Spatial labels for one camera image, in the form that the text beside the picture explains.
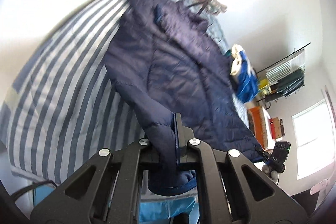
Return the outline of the navy puffer jacket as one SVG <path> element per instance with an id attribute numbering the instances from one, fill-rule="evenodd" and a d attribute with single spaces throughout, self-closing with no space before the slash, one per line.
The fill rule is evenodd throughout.
<path id="1" fill-rule="evenodd" d="M 104 64 L 159 153 L 159 166 L 149 172 L 149 189 L 175 196 L 197 184 L 193 171 L 177 170 L 176 113 L 212 148 L 236 149 L 260 162 L 259 143 L 235 109 L 231 62 L 207 35 L 208 22 L 182 2 L 128 1 Z"/>

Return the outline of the dark hanging clothes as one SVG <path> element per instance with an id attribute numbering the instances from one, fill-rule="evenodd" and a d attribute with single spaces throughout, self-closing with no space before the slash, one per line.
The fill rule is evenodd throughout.
<path id="1" fill-rule="evenodd" d="M 281 97 L 287 97 L 297 89 L 304 86 L 305 74 L 302 69 L 298 69 L 286 77 L 278 80 L 278 83 L 272 86 L 274 91 L 269 95 L 270 100 L 276 100 Z"/>

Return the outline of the black clothes rack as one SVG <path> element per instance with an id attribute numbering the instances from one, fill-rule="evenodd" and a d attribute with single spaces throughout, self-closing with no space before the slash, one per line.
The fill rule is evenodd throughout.
<path id="1" fill-rule="evenodd" d="M 269 109 L 273 101 L 296 93 L 305 85 L 305 50 L 303 46 L 293 53 L 256 73 L 259 93 L 256 103 Z"/>

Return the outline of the stacked boxes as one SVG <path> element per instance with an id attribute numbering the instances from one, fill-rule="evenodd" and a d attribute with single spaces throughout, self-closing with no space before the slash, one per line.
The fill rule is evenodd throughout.
<path id="1" fill-rule="evenodd" d="M 270 129 L 273 140 L 279 139 L 285 135 L 284 125 L 282 119 L 278 117 L 270 118 Z"/>

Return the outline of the window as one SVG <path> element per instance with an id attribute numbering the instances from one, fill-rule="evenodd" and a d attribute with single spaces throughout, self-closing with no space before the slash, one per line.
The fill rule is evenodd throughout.
<path id="1" fill-rule="evenodd" d="M 297 178 L 302 179 L 335 160 L 334 122 L 325 100 L 291 117 L 297 145 Z"/>

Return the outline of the orange covered table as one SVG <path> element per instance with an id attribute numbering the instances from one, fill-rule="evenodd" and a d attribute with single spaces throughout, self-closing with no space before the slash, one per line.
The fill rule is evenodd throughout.
<path id="1" fill-rule="evenodd" d="M 248 109 L 248 114 L 251 115 L 253 121 L 254 135 L 264 150 L 269 149 L 272 144 L 270 115 L 262 106 L 257 106 Z"/>

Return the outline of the yellow box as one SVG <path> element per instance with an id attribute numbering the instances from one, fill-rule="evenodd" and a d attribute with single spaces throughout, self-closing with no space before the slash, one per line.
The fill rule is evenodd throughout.
<path id="1" fill-rule="evenodd" d="M 266 96 L 268 94 L 271 94 L 272 92 L 272 89 L 267 79 L 261 79 L 258 87 L 259 87 L 259 93 L 262 96 Z"/>

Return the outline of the blue work jacket pile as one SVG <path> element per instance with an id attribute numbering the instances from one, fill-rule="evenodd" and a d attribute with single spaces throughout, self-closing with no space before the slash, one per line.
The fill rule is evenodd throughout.
<path id="1" fill-rule="evenodd" d="M 234 44 L 225 56 L 231 62 L 230 80 L 236 97 L 243 103 L 252 101 L 258 94 L 258 80 L 244 48 Z"/>

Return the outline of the striped hanging cloth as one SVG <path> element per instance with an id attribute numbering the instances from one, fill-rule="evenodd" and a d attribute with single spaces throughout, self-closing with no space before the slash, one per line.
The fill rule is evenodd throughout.
<path id="1" fill-rule="evenodd" d="M 305 71 L 305 51 L 300 50 L 293 53 L 283 61 L 265 70 L 266 78 L 270 85 L 278 83 L 278 80 L 286 77 L 294 71 L 302 69 Z"/>

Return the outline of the striped bed cover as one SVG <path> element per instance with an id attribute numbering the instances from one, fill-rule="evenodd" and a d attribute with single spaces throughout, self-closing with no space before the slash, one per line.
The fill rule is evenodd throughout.
<path id="1" fill-rule="evenodd" d="M 128 0 L 93 0 L 20 71 L 1 107 L 1 141 L 14 176 L 60 183 L 99 149 L 120 150 L 144 135 L 103 63 L 129 9 Z"/>

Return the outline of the black tripod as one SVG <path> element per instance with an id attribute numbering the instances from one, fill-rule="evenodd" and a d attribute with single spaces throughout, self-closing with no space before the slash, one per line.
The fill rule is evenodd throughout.
<path id="1" fill-rule="evenodd" d="M 226 5 L 222 4 L 220 1 L 218 0 L 202 0 L 202 1 L 198 1 L 198 2 L 195 2 L 191 5 L 188 5 L 187 7 L 188 8 L 192 8 L 194 6 L 200 6 L 201 5 L 201 8 L 200 10 L 197 12 L 198 15 L 200 15 L 203 11 L 205 11 L 205 9 L 207 7 L 214 7 L 215 9 L 217 9 L 215 12 L 214 12 L 214 15 L 218 15 L 219 13 L 221 12 L 226 12 Z"/>

